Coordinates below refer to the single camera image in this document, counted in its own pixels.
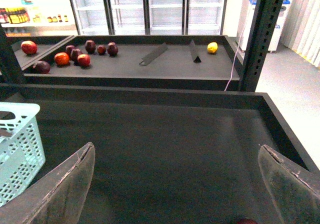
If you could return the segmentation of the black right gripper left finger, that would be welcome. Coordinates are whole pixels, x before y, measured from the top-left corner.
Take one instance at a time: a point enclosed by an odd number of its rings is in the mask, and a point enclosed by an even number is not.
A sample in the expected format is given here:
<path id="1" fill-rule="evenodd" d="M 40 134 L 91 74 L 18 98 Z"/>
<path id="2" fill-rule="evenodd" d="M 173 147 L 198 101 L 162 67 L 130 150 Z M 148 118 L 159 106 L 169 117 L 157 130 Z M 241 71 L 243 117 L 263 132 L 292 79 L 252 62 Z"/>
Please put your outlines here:
<path id="1" fill-rule="evenodd" d="M 0 208 L 2 224 L 78 223 L 95 167 L 89 142 Z"/>

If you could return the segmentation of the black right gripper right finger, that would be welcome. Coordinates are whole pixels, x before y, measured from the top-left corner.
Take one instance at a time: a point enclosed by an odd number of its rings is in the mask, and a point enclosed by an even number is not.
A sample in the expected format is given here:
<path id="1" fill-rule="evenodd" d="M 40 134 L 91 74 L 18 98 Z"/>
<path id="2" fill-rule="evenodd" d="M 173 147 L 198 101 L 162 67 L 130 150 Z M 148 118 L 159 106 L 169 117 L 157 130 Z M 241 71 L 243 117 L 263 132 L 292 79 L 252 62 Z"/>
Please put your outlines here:
<path id="1" fill-rule="evenodd" d="M 260 147 L 258 165 L 282 224 L 320 222 L 320 177 L 268 145 Z"/>

